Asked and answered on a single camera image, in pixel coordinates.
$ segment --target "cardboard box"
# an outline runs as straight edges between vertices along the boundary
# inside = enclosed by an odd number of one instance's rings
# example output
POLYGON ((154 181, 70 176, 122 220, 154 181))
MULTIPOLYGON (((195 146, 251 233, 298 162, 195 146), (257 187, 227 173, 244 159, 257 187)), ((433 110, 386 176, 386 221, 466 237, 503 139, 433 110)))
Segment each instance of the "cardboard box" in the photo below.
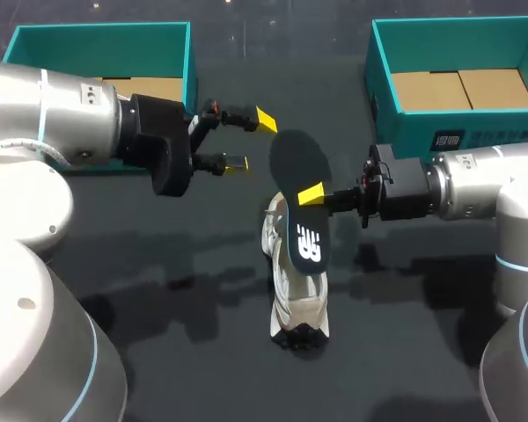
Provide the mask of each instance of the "cardboard box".
POLYGON ((100 79, 113 85, 117 93, 125 98, 131 97, 132 94, 143 94, 172 101, 182 100, 181 77, 101 77, 100 79))
POLYGON ((364 80, 397 157, 528 142, 528 17, 374 20, 364 80))
MULTIPOLYGON (((109 78, 133 92, 182 101, 197 110, 197 72, 188 22, 21 25, 4 62, 85 77, 109 78)), ((135 170, 119 163, 93 171, 135 170)))

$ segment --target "black insole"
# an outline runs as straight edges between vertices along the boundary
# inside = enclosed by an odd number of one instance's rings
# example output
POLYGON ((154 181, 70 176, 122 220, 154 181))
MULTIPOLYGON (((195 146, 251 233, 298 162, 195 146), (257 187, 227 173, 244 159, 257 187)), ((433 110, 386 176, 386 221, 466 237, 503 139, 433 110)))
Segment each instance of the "black insole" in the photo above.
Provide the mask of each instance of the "black insole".
POLYGON ((321 206, 300 207, 297 194, 319 182, 331 183, 327 157, 307 133, 285 130, 272 141, 270 170, 288 208, 291 263, 303 274, 323 273, 331 248, 328 210, 321 206))

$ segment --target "dark floor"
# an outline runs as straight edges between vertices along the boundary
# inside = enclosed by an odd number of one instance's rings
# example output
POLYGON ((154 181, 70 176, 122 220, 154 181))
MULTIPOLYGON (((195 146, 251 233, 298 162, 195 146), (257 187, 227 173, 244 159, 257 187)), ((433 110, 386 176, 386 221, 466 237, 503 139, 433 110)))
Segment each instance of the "dark floor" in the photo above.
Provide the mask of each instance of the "dark floor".
MULTIPOLYGON (((304 128, 343 180, 372 142, 360 77, 372 18, 521 13, 528 0, 0 0, 0 57, 16 24, 191 20, 200 98, 255 102, 304 128)), ((145 177, 70 179, 75 221, 54 269, 128 365, 127 422, 487 420, 476 366, 496 329, 492 227, 362 231, 335 217, 331 342, 285 352, 268 338, 258 241, 275 193, 268 147, 212 134, 204 148, 248 155, 253 175, 196 175, 182 199, 155 198, 145 177)))

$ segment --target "sneaker sole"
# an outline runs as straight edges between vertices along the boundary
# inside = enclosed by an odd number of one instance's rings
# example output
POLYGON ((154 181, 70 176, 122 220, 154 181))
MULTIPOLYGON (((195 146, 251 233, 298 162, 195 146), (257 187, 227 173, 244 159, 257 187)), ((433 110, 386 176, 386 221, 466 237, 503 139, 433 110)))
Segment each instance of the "sneaker sole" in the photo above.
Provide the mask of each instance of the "sneaker sole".
POLYGON ((279 345, 282 349, 290 350, 310 350, 325 345, 328 342, 328 315, 325 311, 325 317, 318 329, 312 328, 309 324, 303 323, 293 328, 286 330, 278 321, 275 303, 272 308, 271 327, 275 327, 277 333, 272 335, 272 341, 279 345))

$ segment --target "label on box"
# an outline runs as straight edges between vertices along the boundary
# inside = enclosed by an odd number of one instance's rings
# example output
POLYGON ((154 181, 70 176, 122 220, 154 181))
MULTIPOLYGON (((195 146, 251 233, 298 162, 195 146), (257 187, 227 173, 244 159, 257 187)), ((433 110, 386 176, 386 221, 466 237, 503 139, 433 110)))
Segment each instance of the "label on box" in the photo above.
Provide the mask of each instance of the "label on box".
POLYGON ((465 130, 439 130, 434 133, 430 150, 435 152, 458 150, 465 134, 465 130))

